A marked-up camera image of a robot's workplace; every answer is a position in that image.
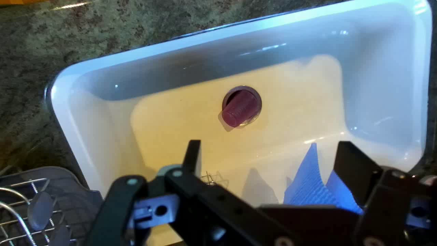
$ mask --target blue cloth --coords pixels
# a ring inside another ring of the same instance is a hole
[[[319,176],[315,144],[311,144],[294,180],[286,188],[284,204],[294,207],[327,206],[361,214],[352,193],[335,173],[331,173],[326,185],[323,185]]]

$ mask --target sink basin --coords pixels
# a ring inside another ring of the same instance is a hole
[[[50,100],[91,189],[152,180],[202,140],[197,176],[252,206],[279,204],[312,143],[326,180],[338,141],[411,170],[426,144],[431,12],[424,0],[355,0],[219,28],[73,65]],[[253,89],[260,113],[222,122]]]

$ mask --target drain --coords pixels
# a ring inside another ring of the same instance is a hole
[[[260,113],[260,96],[248,87],[233,88],[222,100],[221,118],[230,128],[249,124]]]

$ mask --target wire rack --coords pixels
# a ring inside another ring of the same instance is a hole
[[[36,193],[46,189],[47,185],[49,180],[40,178],[0,189],[0,203],[5,206],[0,207],[0,246],[50,245],[50,237],[55,227],[64,223],[62,211],[54,206],[47,226],[40,232],[32,230],[27,218],[28,203]],[[70,238],[69,245],[76,245],[76,240]]]

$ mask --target white sink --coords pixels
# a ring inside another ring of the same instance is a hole
[[[426,0],[355,0],[228,27],[73,65],[50,91],[91,189],[152,180],[202,140],[200,177],[252,206],[281,203],[311,143],[322,177],[337,141],[408,171],[423,155],[431,13]],[[251,87],[262,111],[229,130],[223,96]]]

